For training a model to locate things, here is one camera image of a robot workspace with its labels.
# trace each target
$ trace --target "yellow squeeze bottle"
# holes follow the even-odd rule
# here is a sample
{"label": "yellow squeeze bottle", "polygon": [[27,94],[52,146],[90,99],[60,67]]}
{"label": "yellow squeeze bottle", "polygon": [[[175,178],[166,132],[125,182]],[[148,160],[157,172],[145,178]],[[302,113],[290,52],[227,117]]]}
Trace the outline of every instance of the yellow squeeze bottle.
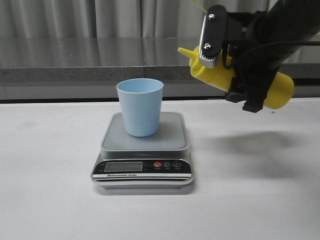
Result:
{"label": "yellow squeeze bottle", "polygon": [[[233,68],[224,68],[221,54],[217,56],[218,59],[216,67],[208,68],[203,66],[199,61],[199,46],[197,46],[193,51],[179,47],[178,51],[190,58],[190,72],[194,78],[225,92],[229,91],[231,80],[236,76],[236,73]],[[227,62],[231,62],[231,58],[229,56],[227,57]],[[292,78],[278,72],[269,88],[263,105],[271,109],[279,109],[283,107],[291,99],[294,94],[294,89],[295,86]]]}

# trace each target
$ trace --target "table surface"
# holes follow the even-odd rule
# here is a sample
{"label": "table surface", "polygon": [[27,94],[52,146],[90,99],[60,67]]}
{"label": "table surface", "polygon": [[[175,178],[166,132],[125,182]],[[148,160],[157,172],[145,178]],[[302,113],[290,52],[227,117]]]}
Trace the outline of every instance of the table surface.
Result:
{"label": "table surface", "polygon": [[320,239],[320,98],[256,114],[224,100],[164,101],[184,115],[195,181],[162,193],[91,182],[119,111],[0,105],[1,239]]}

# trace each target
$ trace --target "digital kitchen scale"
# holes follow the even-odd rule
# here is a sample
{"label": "digital kitchen scale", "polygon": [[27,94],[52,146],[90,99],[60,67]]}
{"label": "digital kitchen scale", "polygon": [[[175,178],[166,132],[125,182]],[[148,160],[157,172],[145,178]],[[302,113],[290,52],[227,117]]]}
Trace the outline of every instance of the digital kitchen scale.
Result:
{"label": "digital kitchen scale", "polygon": [[182,114],[162,112],[159,130],[145,137],[128,134],[122,114],[114,114],[91,179],[107,189],[189,185],[194,171]]}

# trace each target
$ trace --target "gray weighing plate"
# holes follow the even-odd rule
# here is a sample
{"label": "gray weighing plate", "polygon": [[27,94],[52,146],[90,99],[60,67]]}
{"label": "gray weighing plate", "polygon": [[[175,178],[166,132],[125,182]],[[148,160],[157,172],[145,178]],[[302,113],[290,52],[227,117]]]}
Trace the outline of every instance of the gray weighing plate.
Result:
{"label": "gray weighing plate", "polygon": [[104,159],[183,159],[189,153],[184,118],[177,112],[162,112],[159,130],[145,137],[128,134],[122,113],[114,114],[100,151]]}

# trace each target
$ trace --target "cup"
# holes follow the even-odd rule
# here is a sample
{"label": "cup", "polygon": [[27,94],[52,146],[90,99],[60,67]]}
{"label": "cup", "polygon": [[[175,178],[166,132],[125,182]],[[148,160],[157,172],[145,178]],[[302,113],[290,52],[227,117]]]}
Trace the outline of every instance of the cup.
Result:
{"label": "cup", "polygon": [[116,86],[128,134],[146,137],[158,131],[163,87],[161,81],[150,78],[129,79]]}

